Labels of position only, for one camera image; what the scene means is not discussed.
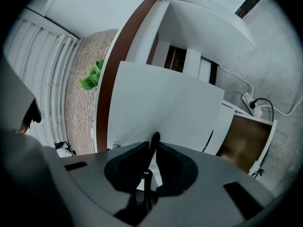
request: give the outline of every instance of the electrical socket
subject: electrical socket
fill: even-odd
[[[262,110],[261,108],[258,106],[257,103],[255,103],[256,107],[255,108],[250,108],[250,103],[252,101],[254,101],[254,99],[252,98],[252,96],[249,93],[245,93],[242,97],[244,103],[246,104],[246,106],[248,107],[248,109],[251,111],[252,115],[257,117],[257,118],[261,118],[262,116]]]

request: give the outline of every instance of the brick floor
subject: brick floor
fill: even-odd
[[[77,155],[95,152],[90,131],[96,89],[82,89],[79,79],[87,76],[89,66],[97,59],[105,58],[116,33],[116,29],[110,29],[82,38],[71,68],[65,93],[65,125],[68,140]]]

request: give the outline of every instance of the concrete floor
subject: concrete floor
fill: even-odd
[[[275,0],[258,5],[245,19],[256,47],[223,68],[237,73],[254,86],[254,98],[269,99],[274,107],[289,113],[303,95],[303,47],[292,24]],[[251,88],[221,69],[216,86],[225,91],[250,92]],[[225,93],[224,99],[248,111],[240,93]],[[271,109],[262,108],[262,118],[271,119]],[[277,129],[263,165],[265,174],[257,180],[275,196],[285,191],[301,167],[303,157],[303,102],[291,116],[275,111]]]

